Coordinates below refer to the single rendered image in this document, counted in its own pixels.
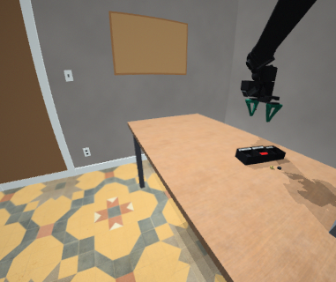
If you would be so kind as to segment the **black rack of three labelled bins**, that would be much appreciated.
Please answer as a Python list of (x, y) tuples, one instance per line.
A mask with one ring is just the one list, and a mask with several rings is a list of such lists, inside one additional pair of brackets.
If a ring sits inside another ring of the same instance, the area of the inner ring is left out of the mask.
[[(260, 152), (267, 152), (268, 154), (262, 155)], [(235, 157), (238, 158), (245, 166), (275, 160), (283, 160), (285, 155), (286, 153), (284, 151), (274, 145), (237, 148), (235, 153)]]

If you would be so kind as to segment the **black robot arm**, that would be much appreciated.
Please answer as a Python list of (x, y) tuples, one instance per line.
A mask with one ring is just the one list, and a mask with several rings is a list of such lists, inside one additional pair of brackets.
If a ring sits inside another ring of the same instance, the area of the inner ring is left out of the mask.
[(247, 56), (246, 65), (249, 70), (253, 70), (251, 76), (254, 81), (242, 80), (241, 91), (244, 97), (250, 97), (252, 94), (271, 96), (271, 82), (275, 81), (278, 68), (267, 64), (275, 60), (273, 56), (276, 48), (316, 1), (278, 0), (258, 43)]

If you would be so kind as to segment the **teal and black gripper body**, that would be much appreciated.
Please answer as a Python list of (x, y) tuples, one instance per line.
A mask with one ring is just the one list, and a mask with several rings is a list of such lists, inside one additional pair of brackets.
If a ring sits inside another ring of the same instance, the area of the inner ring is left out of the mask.
[(272, 94), (273, 94), (273, 89), (272, 89), (272, 92), (271, 92), (271, 96), (263, 96), (263, 95), (253, 94), (250, 97), (255, 97), (255, 98), (249, 98), (249, 100), (257, 100), (259, 102), (264, 102), (266, 104), (279, 105), (278, 102), (270, 102), (271, 100), (280, 100), (280, 97), (272, 96)]

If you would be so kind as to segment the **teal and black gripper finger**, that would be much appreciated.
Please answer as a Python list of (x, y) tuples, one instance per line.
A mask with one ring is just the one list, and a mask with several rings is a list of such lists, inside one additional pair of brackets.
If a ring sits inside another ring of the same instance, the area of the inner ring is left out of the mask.
[[(253, 114), (255, 113), (255, 110), (256, 110), (256, 108), (257, 108), (257, 106), (258, 106), (259, 101), (257, 101), (257, 100), (245, 100), (245, 102), (246, 102), (247, 107), (248, 107), (248, 109), (249, 109), (250, 116), (253, 116)], [(251, 112), (251, 108), (250, 108), (250, 104), (251, 104), (251, 103), (254, 103), (252, 112)]]
[[(266, 121), (270, 122), (271, 119), (273, 118), (273, 116), (282, 108), (282, 106), (283, 105), (281, 105), (281, 104), (280, 105), (266, 104)], [(273, 110), (272, 114), (270, 115), (272, 108), (275, 108), (275, 109)]]

